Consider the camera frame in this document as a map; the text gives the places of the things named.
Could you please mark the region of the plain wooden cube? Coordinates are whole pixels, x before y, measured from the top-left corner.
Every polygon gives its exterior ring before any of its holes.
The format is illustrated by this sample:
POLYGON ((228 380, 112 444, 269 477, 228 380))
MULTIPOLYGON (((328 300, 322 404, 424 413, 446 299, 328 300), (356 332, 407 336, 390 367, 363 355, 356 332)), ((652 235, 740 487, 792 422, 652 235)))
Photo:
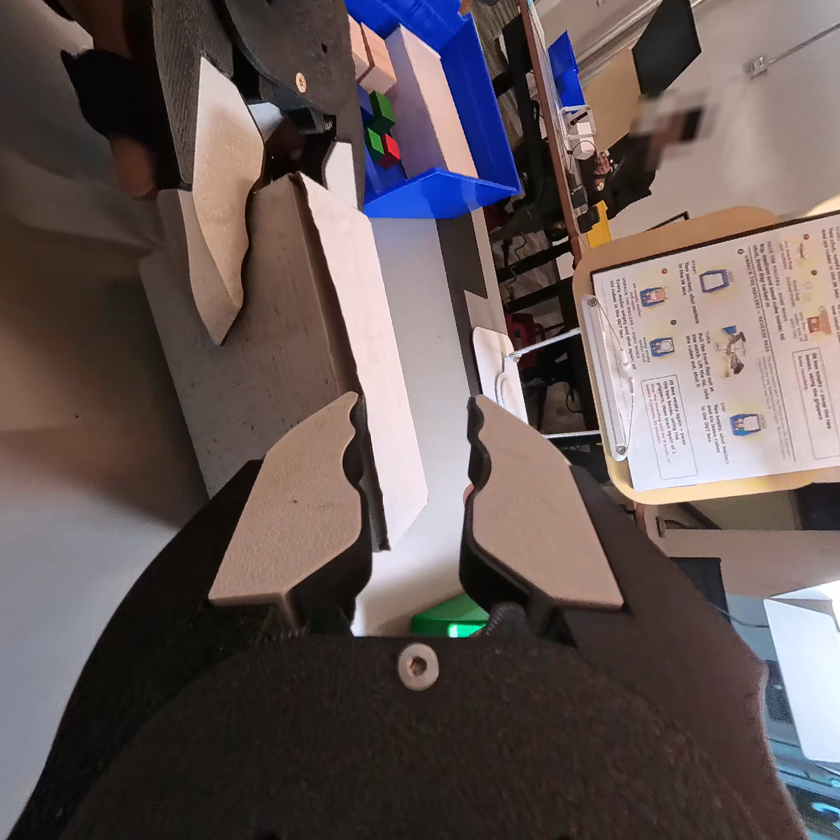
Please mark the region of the plain wooden cube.
POLYGON ((369 69, 360 80, 360 86, 367 92, 387 94, 396 84, 389 49, 385 40, 366 24, 361 24, 362 36, 369 61, 369 69))

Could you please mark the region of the grey desk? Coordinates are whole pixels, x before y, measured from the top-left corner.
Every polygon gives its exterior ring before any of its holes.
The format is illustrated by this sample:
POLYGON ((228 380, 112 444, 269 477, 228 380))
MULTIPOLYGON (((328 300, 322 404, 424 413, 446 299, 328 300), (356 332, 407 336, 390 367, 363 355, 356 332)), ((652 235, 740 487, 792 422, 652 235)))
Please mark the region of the grey desk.
MULTIPOLYGON (((2 2, 2 838, 131 585, 207 500, 141 286, 152 207, 118 194, 60 64, 87 33, 2 2)), ((372 222, 428 501, 374 557, 358 635, 460 590, 472 322, 503 317, 482 213, 372 222)))

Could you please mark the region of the green plastic bin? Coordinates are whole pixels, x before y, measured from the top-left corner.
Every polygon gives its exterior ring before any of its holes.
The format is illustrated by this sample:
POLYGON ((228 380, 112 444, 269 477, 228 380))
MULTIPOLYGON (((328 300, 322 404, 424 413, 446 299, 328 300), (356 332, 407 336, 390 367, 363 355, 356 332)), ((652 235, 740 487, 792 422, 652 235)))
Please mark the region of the green plastic bin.
POLYGON ((417 613, 411 620, 411 632, 417 636, 468 637, 482 629, 489 614, 466 593, 417 613))

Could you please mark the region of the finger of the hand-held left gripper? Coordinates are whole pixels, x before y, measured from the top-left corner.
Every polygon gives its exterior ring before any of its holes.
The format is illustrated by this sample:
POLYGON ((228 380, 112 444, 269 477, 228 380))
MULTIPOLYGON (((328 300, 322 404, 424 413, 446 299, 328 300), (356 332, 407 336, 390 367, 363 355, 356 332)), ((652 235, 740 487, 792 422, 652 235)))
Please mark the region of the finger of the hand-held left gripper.
POLYGON ((330 211, 364 210, 364 157, 357 165, 349 142, 332 144, 324 162, 324 206, 330 211))
POLYGON ((264 164, 264 141, 236 85, 199 62, 192 189, 178 192, 192 297, 214 344, 245 302, 247 205, 264 164))

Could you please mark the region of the person's left hand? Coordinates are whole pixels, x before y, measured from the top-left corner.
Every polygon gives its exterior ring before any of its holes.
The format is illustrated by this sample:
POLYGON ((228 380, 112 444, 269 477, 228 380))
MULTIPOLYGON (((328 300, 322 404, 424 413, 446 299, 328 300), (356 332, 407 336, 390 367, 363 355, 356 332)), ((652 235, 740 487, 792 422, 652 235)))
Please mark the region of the person's left hand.
POLYGON ((82 117, 110 148, 115 176, 131 197, 159 191, 159 138, 150 87, 133 60, 106 49, 60 53, 82 117))

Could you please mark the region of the white rectangular object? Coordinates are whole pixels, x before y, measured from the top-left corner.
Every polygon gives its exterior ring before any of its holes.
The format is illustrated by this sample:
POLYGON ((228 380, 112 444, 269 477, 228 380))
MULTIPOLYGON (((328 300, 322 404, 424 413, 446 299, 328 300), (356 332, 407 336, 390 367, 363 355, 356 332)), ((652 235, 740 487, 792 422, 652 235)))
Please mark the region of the white rectangular object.
POLYGON ((839 762, 839 582, 763 601, 801 750, 839 762))

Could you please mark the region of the white cardboard mailer box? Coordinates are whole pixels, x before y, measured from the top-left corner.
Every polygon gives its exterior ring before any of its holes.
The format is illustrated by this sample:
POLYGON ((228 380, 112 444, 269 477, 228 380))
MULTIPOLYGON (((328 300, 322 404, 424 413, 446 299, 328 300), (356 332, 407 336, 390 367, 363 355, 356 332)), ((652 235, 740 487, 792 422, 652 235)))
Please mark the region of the white cardboard mailer box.
POLYGON ((371 220, 304 174, 260 189, 248 207, 244 306, 215 345, 187 274, 181 197, 160 194, 165 240, 140 276, 208 495, 357 392, 374 551, 392 550, 425 508, 427 483, 371 220))
POLYGON ((396 76, 388 98, 393 135, 409 178, 431 169, 477 178, 476 165, 440 55, 409 29, 385 39, 396 76))

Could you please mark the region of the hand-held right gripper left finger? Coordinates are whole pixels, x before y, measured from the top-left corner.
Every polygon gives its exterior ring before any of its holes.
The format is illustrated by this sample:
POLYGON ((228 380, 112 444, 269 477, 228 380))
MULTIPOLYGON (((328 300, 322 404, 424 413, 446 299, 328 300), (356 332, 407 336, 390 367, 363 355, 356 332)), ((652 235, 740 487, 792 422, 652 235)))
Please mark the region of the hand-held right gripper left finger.
POLYGON ((266 452, 210 603, 355 609, 372 571, 365 436, 364 399, 346 392, 266 452))

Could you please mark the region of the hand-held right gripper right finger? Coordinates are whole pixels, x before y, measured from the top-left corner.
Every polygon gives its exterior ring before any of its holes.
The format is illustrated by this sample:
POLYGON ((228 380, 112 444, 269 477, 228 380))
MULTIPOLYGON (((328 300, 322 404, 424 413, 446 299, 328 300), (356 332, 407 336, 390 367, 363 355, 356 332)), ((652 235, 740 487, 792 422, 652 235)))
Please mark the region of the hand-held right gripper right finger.
POLYGON ((623 595, 572 467, 536 429, 485 395, 469 400, 469 483, 459 579, 489 611, 516 601, 619 611, 623 595))

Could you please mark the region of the red backpack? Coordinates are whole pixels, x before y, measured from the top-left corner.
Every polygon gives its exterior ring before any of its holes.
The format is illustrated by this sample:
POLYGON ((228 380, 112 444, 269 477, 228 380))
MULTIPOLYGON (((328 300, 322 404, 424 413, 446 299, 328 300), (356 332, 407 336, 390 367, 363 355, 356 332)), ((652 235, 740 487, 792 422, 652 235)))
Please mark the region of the red backpack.
MULTIPOLYGON (((507 334, 515 352, 541 343, 547 339, 541 324, 534 317, 524 312, 509 313, 505 316, 507 334)), ((515 361, 520 371, 536 371, 539 366, 541 351, 525 353, 515 361)))

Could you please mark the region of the small blue plastic bin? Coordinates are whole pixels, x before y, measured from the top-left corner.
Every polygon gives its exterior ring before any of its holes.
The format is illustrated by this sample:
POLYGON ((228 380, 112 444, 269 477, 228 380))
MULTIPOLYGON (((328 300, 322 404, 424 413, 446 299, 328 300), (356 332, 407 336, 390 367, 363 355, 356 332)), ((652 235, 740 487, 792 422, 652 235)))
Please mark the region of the small blue plastic bin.
POLYGON ((560 104, 565 109, 586 106, 579 67, 569 32, 566 30, 547 48, 549 63, 560 104))

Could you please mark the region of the black monitor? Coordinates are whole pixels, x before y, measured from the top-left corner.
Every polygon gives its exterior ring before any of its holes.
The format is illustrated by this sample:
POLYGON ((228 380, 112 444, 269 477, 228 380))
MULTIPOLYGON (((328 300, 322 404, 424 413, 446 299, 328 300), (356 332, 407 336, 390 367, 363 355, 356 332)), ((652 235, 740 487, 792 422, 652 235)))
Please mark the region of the black monitor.
POLYGON ((691 2, 661 2, 632 53, 642 95, 663 93, 701 53, 691 2))

